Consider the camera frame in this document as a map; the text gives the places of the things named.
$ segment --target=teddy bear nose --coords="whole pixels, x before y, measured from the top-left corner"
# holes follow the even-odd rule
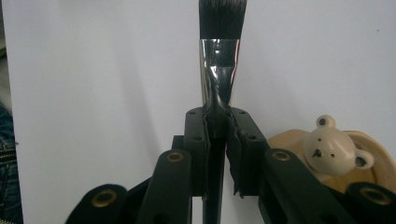
[[[321,151],[319,149],[316,149],[312,157],[321,157]]]

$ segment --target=beige toy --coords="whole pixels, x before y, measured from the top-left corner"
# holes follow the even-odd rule
[[[371,182],[396,192],[396,166],[388,152],[361,132],[342,132],[332,117],[317,119],[312,132],[289,130],[268,143],[295,153],[323,184],[345,192],[354,182]]]

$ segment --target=metal ferrule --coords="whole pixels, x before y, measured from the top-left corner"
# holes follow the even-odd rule
[[[238,61],[239,39],[201,39],[201,81],[209,134],[224,135]]]

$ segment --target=fabric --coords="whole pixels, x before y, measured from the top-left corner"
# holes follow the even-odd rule
[[[0,220],[23,223],[12,117],[0,106]]]

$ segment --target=paintbrush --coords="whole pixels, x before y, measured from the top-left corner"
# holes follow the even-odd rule
[[[227,133],[233,80],[247,0],[200,0],[200,61],[209,135]]]
[[[247,0],[200,0],[203,112],[210,137],[206,155],[204,223],[219,224],[229,106]]]

